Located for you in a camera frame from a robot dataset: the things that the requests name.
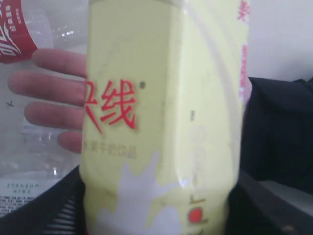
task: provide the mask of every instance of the human hand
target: human hand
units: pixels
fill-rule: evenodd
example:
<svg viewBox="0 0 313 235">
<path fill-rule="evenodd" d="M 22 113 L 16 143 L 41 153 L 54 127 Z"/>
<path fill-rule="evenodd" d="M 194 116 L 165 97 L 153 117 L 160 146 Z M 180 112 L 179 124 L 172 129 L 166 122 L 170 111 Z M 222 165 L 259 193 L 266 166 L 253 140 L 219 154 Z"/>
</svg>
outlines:
<svg viewBox="0 0 313 235">
<path fill-rule="evenodd" d="M 39 49 L 34 53 L 32 60 L 43 69 L 82 78 L 87 77 L 86 57 L 81 54 L 55 49 Z M 16 94 L 60 103 L 33 102 L 25 108 L 25 117 L 35 125 L 68 129 L 58 136 L 59 145 L 72 152 L 81 152 L 83 106 L 86 97 L 85 81 L 22 71 L 14 73 L 9 78 L 8 86 Z"/>
</svg>

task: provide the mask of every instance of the bottle label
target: bottle label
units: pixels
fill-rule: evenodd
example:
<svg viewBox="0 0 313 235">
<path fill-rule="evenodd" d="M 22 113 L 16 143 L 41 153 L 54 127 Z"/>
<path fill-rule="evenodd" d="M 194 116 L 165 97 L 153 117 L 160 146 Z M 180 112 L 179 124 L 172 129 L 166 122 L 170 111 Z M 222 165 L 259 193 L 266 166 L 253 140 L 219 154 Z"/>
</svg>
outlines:
<svg viewBox="0 0 313 235">
<path fill-rule="evenodd" d="M 23 18 L 22 1 L 0 0 L 0 62 L 28 60 L 36 49 Z"/>
<path fill-rule="evenodd" d="M 52 180 L 0 180 L 0 218 L 32 201 L 57 183 Z"/>
</svg>

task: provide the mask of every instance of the white background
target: white background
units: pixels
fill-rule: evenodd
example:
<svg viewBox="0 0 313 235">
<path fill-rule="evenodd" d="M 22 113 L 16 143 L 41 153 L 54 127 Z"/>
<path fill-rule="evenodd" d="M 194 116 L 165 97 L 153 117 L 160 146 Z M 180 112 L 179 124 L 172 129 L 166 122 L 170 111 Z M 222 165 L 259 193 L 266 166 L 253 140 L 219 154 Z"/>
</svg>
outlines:
<svg viewBox="0 0 313 235">
<path fill-rule="evenodd" d="M 313 77 L 313 1 L 251 0 L 248 75 L 279 80 Z M 86 52 L 86 47 L 75 51 Z M 0 157 L 22 144 L 23 109 L 29 99 L 9 92 L 6 82 L 13 71 L 32 69 L 29 63 L 0 65 Z M 12 101 L 14 107 L 7 108 Z M 313 214 L 313 199 L 279 187 L 277 194 Z"/>
</svg>

